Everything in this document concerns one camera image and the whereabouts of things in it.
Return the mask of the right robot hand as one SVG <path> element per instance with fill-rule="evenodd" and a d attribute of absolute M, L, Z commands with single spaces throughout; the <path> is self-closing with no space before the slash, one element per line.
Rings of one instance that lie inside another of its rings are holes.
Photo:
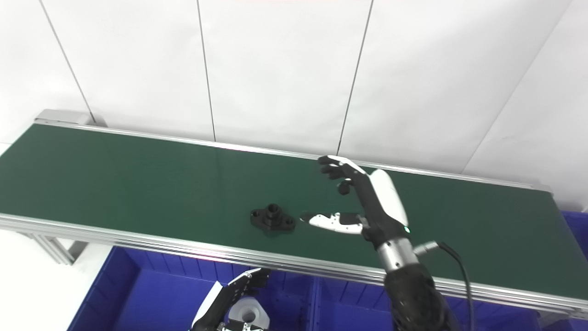
<path fill-rule="evenodd" d="M 305 212 L 300 216 L 303 222 L 338 233 L 360 234 L 375 249 L 387 242 L 410 240 L 405 209 L 387 172 L 377 168 L 369 173 L 350 159 L 335 155 L 324 155 L 317 161 L 321 173 L 341 180 L 337 188 L 341 195 L 354 189 L 364 214 Z"/>

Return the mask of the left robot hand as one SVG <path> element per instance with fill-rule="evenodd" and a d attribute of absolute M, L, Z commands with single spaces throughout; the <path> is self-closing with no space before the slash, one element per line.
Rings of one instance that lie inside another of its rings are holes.
<path fill-rule="evenodd" d="M 254 268 L 227 285 L 212 286 L 197 310 L 192 331 L 268 331 L 270 318 L 254 298 L 267 285 L 271 269 Z"/>

